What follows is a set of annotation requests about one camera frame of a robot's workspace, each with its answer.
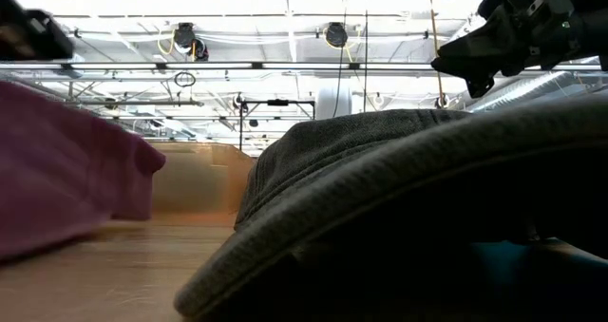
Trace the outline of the dark grey baseball cap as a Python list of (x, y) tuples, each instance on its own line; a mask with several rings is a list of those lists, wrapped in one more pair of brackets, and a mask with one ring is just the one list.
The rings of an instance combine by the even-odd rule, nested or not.
[(177, 292), (186, 322), (608, 322), (608, 292), (492, 279), (474, 245), (608, 260), (608, 95), (300, 123)]

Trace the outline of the orange plastic bin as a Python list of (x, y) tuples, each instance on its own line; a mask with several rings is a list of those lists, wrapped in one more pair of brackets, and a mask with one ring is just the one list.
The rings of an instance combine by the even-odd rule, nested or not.
[(235, 213), (255, 160), (223, 143), (154, 142), (165, 164), (153, 177), (156, 213)]

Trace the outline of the silver ventilation duct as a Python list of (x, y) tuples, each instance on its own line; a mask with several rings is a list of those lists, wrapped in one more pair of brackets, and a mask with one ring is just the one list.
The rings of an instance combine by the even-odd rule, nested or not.
[(524, 79), (486, 94), (463, 111), (485, 112), (537, 101), (570, 98), (608, 92), (608, 72), (557, 71), (534, 79)]

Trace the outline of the maroon baseball cap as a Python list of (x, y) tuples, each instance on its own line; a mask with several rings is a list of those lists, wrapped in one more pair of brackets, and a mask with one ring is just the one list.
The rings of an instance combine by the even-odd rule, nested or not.
[(0, 81), (0, 261), (151, 216), (164, 155), (140, 137)]

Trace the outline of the long ceiling light rail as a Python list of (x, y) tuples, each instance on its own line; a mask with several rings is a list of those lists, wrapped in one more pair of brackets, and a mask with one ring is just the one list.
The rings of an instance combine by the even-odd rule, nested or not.
[(0, 63), (1, 70), (367, 70), (432, 71), (430, 64), (416, 63)]

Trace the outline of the black metal stand frame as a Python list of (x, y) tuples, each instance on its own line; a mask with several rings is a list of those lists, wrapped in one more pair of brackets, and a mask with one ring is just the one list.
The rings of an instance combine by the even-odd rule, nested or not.
[[(247, 114), (244, 114), (244, 106), (249, 105), (249, 104), (252, 104), (253, 107), (248, 109)], [(300, 110), (302, 110), (310, 120), (316, 119), (315, 101), (300, 101), (300, 100), (285, 100), (285, 99), (248, 101), (248, 100), (243, 99), (240, 95), (238, 95), (237, 96), (237, 106), (238, 106), (238, 123), (239, 123), (239, 130), (238, 130), (238, 150), (239, 151), (243, 150), (243, 122), (244, 122), (245, 118), (248, 117), (251, 113), (253, 113), (256, 110), (256, 108), (261, 104), (265, 104), (268, 106), (288, 106), (290, 104), (294, 104)], [(308, 111), (306, 111), (303, 108), (304, 104), (309, 104), (312, 107), (311, 113), (309, 113)]]

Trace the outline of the white building column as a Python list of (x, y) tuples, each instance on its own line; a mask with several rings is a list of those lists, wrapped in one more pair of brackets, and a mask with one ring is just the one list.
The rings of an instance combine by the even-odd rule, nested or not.
[(315, 97), (315, 118), (327, 120), (352, 114), (352, 91), (349, 86), (324, 86)]

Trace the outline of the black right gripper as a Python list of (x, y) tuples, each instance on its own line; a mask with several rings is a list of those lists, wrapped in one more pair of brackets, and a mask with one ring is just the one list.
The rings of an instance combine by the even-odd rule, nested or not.
[(471, 98), (482, 98), (494, 86), (494, 74), (508, 65), (534, 59), (544, 66), (567, 50), (577, 0), (483, 0), (478, 14), (485, 23), (441, 46), (432, 68), (450, 75), (476, 75), (467, 80)]

